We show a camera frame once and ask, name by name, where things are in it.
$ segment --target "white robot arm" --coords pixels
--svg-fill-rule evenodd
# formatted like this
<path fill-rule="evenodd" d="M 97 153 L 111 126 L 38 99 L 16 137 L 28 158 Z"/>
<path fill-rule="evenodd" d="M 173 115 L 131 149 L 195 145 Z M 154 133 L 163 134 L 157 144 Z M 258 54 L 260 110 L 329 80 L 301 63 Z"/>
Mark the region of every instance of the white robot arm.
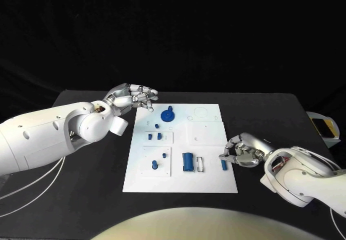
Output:
<path fill-rule="evenodd" d="M 100 141 L 108 131 L 123 135 L 131 108 L 153 112 L 159 92 L 121 84 L 104 100 L 78 102 L 19 115 L 0 124 L 0 176 L 38 168 Z"/>
<path fill-rule="evenodd" d="M 229 155 L 234 145 L 237 155 Z M 300 147 L 276 149 L 242 133 L 228 141 L 219 159 L 248 168 L 265 162 L 261 183 L 270 190 L 301 208 L 319 199 L 346 218 L 346 170 L 335 170 L 327 158 Z"/>

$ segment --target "beige round object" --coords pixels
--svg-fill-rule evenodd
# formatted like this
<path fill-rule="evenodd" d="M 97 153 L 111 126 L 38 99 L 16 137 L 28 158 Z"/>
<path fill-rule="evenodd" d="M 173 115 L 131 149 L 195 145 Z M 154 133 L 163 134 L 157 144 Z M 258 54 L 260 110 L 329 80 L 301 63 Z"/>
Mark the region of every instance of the beige round object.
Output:
<path fill-rule="evenodd" d="M 94 240 L 319 240 L 265 217 L 216 208 L 182 207 L 146 213 L 105 230 Z"/>

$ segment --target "robotic hand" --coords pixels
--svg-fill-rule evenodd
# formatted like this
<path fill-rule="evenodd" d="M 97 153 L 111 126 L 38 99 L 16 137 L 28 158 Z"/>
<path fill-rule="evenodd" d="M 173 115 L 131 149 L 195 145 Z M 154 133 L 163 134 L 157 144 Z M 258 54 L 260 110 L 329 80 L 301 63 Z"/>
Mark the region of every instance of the robotic hand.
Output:
<path fill-rule="evenodd" d="M 229 155 L 234 145 L 237 155 Z M 261 183 L 274 193 L 301 208 L 317 198 L 346 217 L 346 169 L 319 154 L 297 146 L 276 149 L 265 139 L 244 132 L 228 141 L 219 159 L 247 168 L 265 162 Z"/>
<path fill-rule="evenodd" d="M 19 115 L 0 124 L 0 176 L 38 168 L 100 141 L 108 131 L 123 135 L 131 108 L 153 112 L 159 92 L 121 84 L 103 100 L 78 102 Z"/>

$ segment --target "black table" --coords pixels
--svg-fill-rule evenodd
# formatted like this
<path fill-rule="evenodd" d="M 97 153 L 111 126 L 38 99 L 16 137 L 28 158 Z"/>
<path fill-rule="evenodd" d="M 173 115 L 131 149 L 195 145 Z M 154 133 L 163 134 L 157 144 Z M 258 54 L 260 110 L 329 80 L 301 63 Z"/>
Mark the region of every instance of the black table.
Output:
<path fill-rule="evenodd" d="M 61 93 L 54 106 L 92 102 L 104 91 Z M 278 148 L 300 146 L 330 158 L 325 142 L 300 102 L 291 94 L 160 92 L 157 103 L 219 104 L 227 137 L 250 132 Z M 137 215 L 178 207 L 208 207 L 247 212 L 276 219 L 325 239 L 342 239 L 330 219 L 330 209 L 317 200 L 304 208 L 291 205 L 261 184 L 264 168 L 234 165 L 238 194 L 123 192 L 136 109 L 123 117 L 124 135 L 105 138 L 67 157 L 61 175 L 43 196 L 19 212 L 0 218 L 6 238 L 90 239 Z M 2 195 L 32 182 L 54 164 L 15 173 Z M 55 173 L 0 203 L 0 215 L 28 203 L 49 185 Z M 345 219 L 335 214 L 346 233 Z"/>

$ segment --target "white panel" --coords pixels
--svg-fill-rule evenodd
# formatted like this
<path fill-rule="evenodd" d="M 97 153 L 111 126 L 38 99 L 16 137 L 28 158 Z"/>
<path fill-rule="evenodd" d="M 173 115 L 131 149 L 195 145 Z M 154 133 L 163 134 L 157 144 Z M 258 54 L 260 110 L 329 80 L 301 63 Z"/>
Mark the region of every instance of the white panel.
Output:
<path fill-rule="evenodd" d="M 172 176 L 172 148 L 146 146 L 141 149 L 140 176 L 141 177 L 170 177 Z M 153 169 L 153 160 L 157 162 L 157 169 Z"/>
<path fill-rule="evenodd" d="M 169 131 L 146 131 L 143 134 L 143 145 L 144 146 L 157 146 L 157 145 L 170 145 L 173 144 L 173 132 Z"/>
<path fill-rule="evenodd" d="M 189 122 L 186 124 L 190 145 L 225 146 L 228 139 L 224 122 Z"/>
<path fill-rule="evenodd" d="M 169 106 L 173 107 L 175 120 L 163 122 L 160 115 Z M 143 193 L 238 193 L 232 164 L 227 163 L 228 170 L 224 171 L 219 160 L 219 154 L 224 153 L 228 142 L 219 105 L 154 103 L 153 109 L 153 112 L 149 112 L 144 108 L 137 109 L 123 191 Z M 216 123 L 214 126 L 215 135 L 221 138 L 218 144 L 222 142 L 222 145 L 212 145 L 211 141 L 208 145 L 189 144 L 189 123 L 199 125 L 199 127 L 206 123 L 208 126 Z M 153 135 L 149 144 L 149 132 L 156 134 L 162 132 L 163 136 L 172 133 L 172 139 L 175 138 L 172 143 L 153 145 L 153 140 L 157 138 Z M 153 172 L 153 157 L 147 160 L 149 164 L 144 163 L 146 155 L 141 152 L 143 148 L 149 149 L 150 146 L 170 147 L 170 177 L 152 177 L 141 174 L 143 164 L 149 168 L 147 173 Z M 192 174 L 183 172 L 183 153 L 193 154 L 195 173 Z M 198 157 L 202 157 L 203 173 L 198 172 Z"/>

